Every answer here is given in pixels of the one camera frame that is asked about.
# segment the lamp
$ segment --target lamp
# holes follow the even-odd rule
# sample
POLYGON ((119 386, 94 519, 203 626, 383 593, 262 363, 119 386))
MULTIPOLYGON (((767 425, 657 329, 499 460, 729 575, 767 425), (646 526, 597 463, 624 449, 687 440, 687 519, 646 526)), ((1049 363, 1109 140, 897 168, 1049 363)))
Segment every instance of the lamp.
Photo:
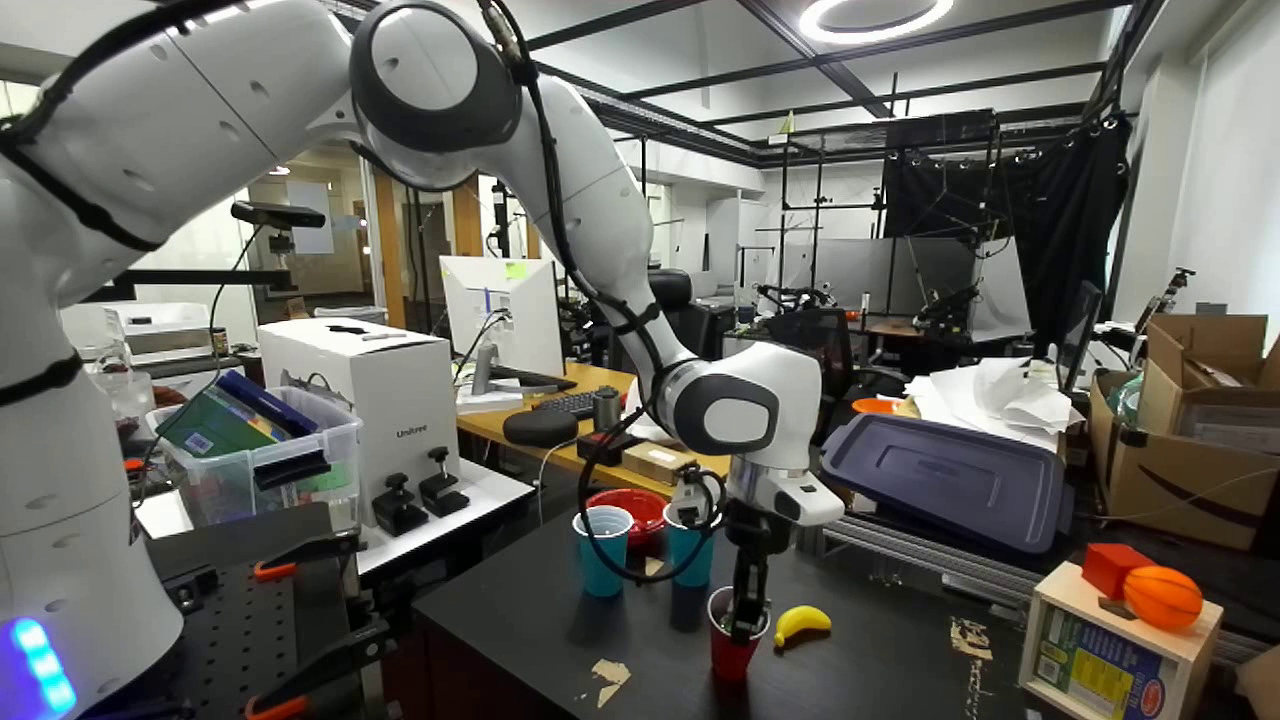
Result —
POLYGON ((897 40, 897 37, 914 37, 914 31, 923 31, 927 23, 945 19, 955 0, 934 0, 923 13, 915 15, 903 15, 897 23, 878 23, 878 27, 855 27, 855 31, 834 31, 824 27, 824 19, 849 0, 815 0, 800 13, 795 27, 805 40, 815 40, 815 42, 885 42, 885 40, 897 40))

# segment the banana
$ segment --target banana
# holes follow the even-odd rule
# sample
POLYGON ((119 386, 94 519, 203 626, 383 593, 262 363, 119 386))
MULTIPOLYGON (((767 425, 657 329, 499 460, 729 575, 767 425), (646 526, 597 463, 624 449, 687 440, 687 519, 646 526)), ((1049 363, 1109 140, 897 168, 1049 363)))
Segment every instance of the banana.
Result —
POLYGON ((772 624, 772 650, 790 650, 800 638, 811 637, 834 637, 834 615, 824 608, 811 605, 794 605, 777 624, 772 624))

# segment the blue light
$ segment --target blue light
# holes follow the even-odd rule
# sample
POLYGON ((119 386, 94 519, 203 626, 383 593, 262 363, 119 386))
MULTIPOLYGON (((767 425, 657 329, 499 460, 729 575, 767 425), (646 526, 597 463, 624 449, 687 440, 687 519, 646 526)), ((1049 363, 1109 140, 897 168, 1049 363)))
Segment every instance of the blue light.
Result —
POLYGON ((51 681, 51 683, 42 683, 42 695, 43 695, 51 714, 67 714, 77 709, 77 690, 74 690, 74 683, 65 675, 51 681))
POLYGON ((17 620, 14 624, 14 644, 21 647, 34 681, 42 683, 43 710, 42 714, 74 714, 77 710, 77 689, 49 644, 49 630, 35 620, 17 620))
POLYGON ((26 655, 34 655, 34 650, 49 647, 49 637, 43 637, 43 626, 42 626, 35 620, 17 620, 17 624, 14 624, 14 644, 17 644, 26 655))
POLYGON ((27 666, 34 666, 35 681, 62 681, 65 675, 65 664, 51 650, 27 655, 27 666))

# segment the robotic arm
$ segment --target robotic arm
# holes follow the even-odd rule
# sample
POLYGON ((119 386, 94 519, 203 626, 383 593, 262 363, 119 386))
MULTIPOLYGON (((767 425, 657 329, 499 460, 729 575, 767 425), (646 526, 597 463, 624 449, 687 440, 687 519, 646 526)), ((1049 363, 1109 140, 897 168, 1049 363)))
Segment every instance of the robotic arm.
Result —
POLYGON ((483 0, 483 23, 496 42, 436 0, 376 6, 356 37, 317 0, 178 0, 95 40, 34 114, 0 120, 0 647, 26 620, 49 626, 74 710, 163 655, 180 615, 130 526, 113 414, 55 307, 317 140, 351 140, 414 187, 510 178, 620 333, 657 418, 734 455, 745 626, 766 608, 751 524, 846 511, 809 476, 815 360, 751 345, 704 363, 679 347, 608 130, 568 84, 534 70, 499 4, 483 0))
POLYGON ((809 476, 815 360, 751 345, 704 363, 675 339, 647 286, 652 222, 612 135, 568 84, 534 70, 503 15, 489 19, 503 51, 443 4, 391 4, 356 27, 351 96, 368 152, 418 187, 503 177, 617 329, 657 418, 697 453, 738 455, 738 498, 805 526, 835 519, 839 498, 809 476))

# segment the plastic bin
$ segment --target plastic bin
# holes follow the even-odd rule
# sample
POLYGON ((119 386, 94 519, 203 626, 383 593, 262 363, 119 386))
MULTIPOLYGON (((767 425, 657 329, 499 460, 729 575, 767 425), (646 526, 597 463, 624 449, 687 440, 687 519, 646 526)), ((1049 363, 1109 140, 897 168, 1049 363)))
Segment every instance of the plastic bin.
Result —
POLYGON ((184 469, 184 505, 201 526, 266 516, 297 505, 330 505, 337 526, 356 526, 361 511, 361 418, 306 386, 274 386, 285 404, 321 425, 285 445, 194 455, 169 440, 163 453, 184 469))
POLYGON ((1026 555, 1054 547, 1069 507, 1064 469, 1054 453, 901 414, 860 414, 835 427, 820 472, 1026 555))

